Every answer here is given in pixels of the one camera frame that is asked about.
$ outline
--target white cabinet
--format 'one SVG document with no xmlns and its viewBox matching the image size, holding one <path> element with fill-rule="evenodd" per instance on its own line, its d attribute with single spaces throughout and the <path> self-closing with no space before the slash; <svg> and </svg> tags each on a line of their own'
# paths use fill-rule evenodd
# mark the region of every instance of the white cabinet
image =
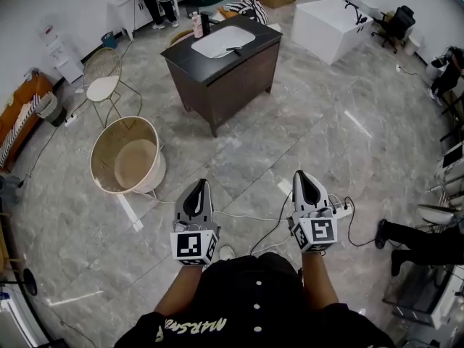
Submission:
<svg viewBox="0 0 464 348">
<path fill-rule="evenodd" d="M 131 40 L 134 29 L 138 30 L 152 21 L 144 0 L 116 0 L 110 6 L 115 10 L 121 26 Z"/>
</svg>

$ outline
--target black chair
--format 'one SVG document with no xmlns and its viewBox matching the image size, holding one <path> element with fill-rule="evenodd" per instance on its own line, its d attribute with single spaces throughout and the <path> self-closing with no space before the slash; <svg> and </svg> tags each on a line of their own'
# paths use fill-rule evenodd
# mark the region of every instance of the black chair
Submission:
<svg viewBox="0 0 464 348">
<path fill-rule="evenodd" d="M 398 51 L 394 45 L 394 38 L 402 40 L 405 37 L 407 29 L 415 24 L 415 19 L 413 18 L 414 12 L 406 7 L 406 5 L 403 5 L 397 9 L 393 18 L 388 22 L 385 21 L 386 14 L 382 13 L 382 15 L 382 20 L 377 20 L 376 18 L 374 18 L 374 20 L 384 29 L 385 34 L 372 32 L 371 35 L 384 38 L 385 40 L 382 43 L 382 48 L 385 47 L 385 43 L 389 43 L 394 49 L 393 52 L 396 54 Z"/>
</svg>

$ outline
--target black pants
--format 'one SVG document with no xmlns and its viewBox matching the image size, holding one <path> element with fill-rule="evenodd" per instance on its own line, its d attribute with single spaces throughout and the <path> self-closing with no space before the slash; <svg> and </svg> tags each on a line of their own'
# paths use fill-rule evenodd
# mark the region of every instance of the black pants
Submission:
<svg viewBox="0 0 464 348">
<path fill-rule="evenodd" d="M 150 15 L 153 18 L 153 22 L 156 25 L 162 24 L 162 18 L 160 16 L 160 11 L 158 10 L 157 0 L 144 0 L 146 8 L 150 12 Z M 169 19 L 169 22 L 176 21 L 176 17 L 174 14 L 173 3 L 168 1 L 167 3 L 159 3 L 162 6 L 163 10 L 166 13 L 166 18 Z"/>
<path fill-rule="evenodd" d="M 457 85 L 459 77 L 460 73 L 457 71 L 456 66 L 454 63 L 450 63 L 446 71 L 444 71 L 444 74 L 434 81 L 431 90 L 435 92 L 435 90 L 438 89 L 436 96 L 441 98 L 445 91 L 451 90 Z"/>
<path fill-rule="evenodd" d="M 425 233 L 405 225 L 386 222 L 384 239 L 400 242 L 410 250 L 395 250 L 396 257 L 417 265 L 464 264 L 464 235 L 456 225 L 441 233 Z"/>
</svg>

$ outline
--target marble floor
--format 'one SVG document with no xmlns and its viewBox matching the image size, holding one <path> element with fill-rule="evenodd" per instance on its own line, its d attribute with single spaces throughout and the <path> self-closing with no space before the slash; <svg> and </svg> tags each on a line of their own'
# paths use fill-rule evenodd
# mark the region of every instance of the marble floor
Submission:
<svg viewBox="0 0 464 348">
<path fill-rule="evenodd" d="M 297 3 L 312 0 L 297 0 Z M 431 198 L 439 158 L 439 137 L 447 126 L 428 98 L 415 57 L 381 48 L 368 36 L 359 48 L 328 66 L 290 40 L 294 4 L 267 9 L 270 22 L 283 29 L 272 94 L 261 94 L 212 138 L 200 116 L 186 113 L 159 53 L 175 33 L 144 28 L 123 58 L 123 80 L 141 92 L 141 116 L 153 122 L 164 144 L 166 176 L 157 195 L 169 202 L 188 184 L 207 178 L 215 209 L 232 215 L 277 218 L 286 198 L 286 182 L 297 169 L 317 177 L 330 193 L 350 196 L 356 205 L 353 241 L 373 238 L 386 217 L 418 224 L 415 206 Z M 123 53 L 128 40 L 120 40 Z M 399 63 L 409 72 L 395 70 Z M 77 86 L 58 95 L 68 109 L 85 98 Z M 120 111 L 134 115 L 138 99 L 121 86 Z M 102 115 L 108 104 L 101 104 Z M 170 285 L 179 265 L 170 255 L 173 206 L 145 196 L 122 199 L 99 190 L 89 169 L 89 154 L 102 131 L 87 102 L 69 128 L 56 132 L 43 123 L 33 134 L 13 173 L 26 181 L 12 226 L 20 255 L 36 275 L 38 315 L 54 336 L 72 347 L 112 347 L 144 313 L 150 312 Z M 110 115 L 110 121 L 117 115 Z M 288 203 L 285 214 L 291 212 Z M 237 255 L 249 252 L 275 223 L 217 213 L 220 245 Z M 379 327 L 392 321 L 381 302 L 389 282 L 389 249 L 373 244 L 353 247 L 347 239 L 349 218 L 339 223 L 340 241 L 325 261 L 341 301 Z M 266 247 L 288 236 L 285 223 L 263 241 Z M 295 268 L 301 264 L 297 243 L 279 246 Z"/>
</svg>

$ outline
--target towel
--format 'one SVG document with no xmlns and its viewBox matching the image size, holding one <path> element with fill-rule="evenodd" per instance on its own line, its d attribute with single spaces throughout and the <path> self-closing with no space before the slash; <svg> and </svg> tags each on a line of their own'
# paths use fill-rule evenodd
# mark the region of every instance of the towel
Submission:
<svg viewBox="0 0 464 348">
<path fill-rule="evenodd" d="M 256 20 L 263 25 L 268 23 L 266 10 L 258 0 L 241 0 L 238 3 L 229 3 L 224 5 L 224 10 L 228 12 L 237 12 L 240 15 L 248 17 L 250 20 Z"/>
</svg>

